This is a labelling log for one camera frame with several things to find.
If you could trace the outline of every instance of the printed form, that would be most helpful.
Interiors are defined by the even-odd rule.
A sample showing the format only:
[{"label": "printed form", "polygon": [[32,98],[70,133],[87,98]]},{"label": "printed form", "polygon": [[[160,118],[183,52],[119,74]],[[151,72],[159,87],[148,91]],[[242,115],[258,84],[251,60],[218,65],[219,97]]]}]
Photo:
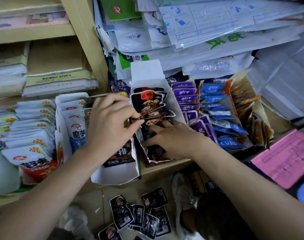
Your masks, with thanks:
[{"label": "printed form", "polygon": [[273,0],[222,0],[159,6],[171,44],[219,37],[249,25],[304,13],[304,6]]}]

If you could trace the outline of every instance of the wooden shelf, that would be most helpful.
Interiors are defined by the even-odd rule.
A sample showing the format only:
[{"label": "wooden shelf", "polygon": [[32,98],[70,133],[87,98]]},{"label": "wooden shelf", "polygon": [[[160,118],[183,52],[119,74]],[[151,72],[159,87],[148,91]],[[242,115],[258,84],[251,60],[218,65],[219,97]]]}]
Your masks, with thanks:
[{"label": "wooden shelf", "polygon": [[0,44],[76,35],[71,24],[0,30]]}]

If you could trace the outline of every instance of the green label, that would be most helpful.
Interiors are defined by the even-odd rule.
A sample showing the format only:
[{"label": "green label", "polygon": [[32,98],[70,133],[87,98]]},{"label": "green label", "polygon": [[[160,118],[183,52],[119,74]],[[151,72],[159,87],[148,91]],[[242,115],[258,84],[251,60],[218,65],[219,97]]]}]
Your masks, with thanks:
[{"label": "green label", "polygon": [[26,66],[27,63],[28,63],[28,58],[24,55],[21,55],[21,56],[0,60],[0,67],[7,65],[15,65],[15,64],[23,64]]},{"label": "green label", "polygon": [[121,63],[122,70],[131,67],[131,62],[150,60],[147,55],[128,56],[128,55],[122,54],[121,52],[119,52],[119,58],[120,58],[120,63]]},{"label": "green label", "polygon": [[89,70],[81,70],[74,72],[60,73],[56,75],[47,75],[47,76],[28,76],[25,87],[43,85],[56,82],[66,82],[73,81],[78,79],[87,79],[91,80],[91,72]]}]

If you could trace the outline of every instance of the shoe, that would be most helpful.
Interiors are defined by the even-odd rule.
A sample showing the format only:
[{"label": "shoe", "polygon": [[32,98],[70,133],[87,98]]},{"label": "shoe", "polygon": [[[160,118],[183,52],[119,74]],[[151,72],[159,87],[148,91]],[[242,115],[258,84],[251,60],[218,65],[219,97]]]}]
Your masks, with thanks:
[{"label": "shoe", "polygon": [[172,179],[172,194],[176,204],[176,231],[182,240],[202,240],[202,236],[186,230],[180,223],[182,210],[197,207],[197,198],[193,195],[193,189],[188,178],[182,173],[176,173]]},{"label": "shoe", "polygon": [[94,240],[93,234],[88,227],[86,213],[78,206],[69,206],[59,221],[59,228],[63,228],[74,234],[76,240]]}]

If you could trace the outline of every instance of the pink paper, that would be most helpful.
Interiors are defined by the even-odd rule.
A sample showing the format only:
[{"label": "pink paper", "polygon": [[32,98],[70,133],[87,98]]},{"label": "pink paper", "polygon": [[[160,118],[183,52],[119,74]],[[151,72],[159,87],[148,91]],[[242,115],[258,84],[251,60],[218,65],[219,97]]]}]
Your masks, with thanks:
[{"label": "pink paper", "polygon": [[290,188],[304,175],[304,133],[292,131],[252,163],[283,188]]}]

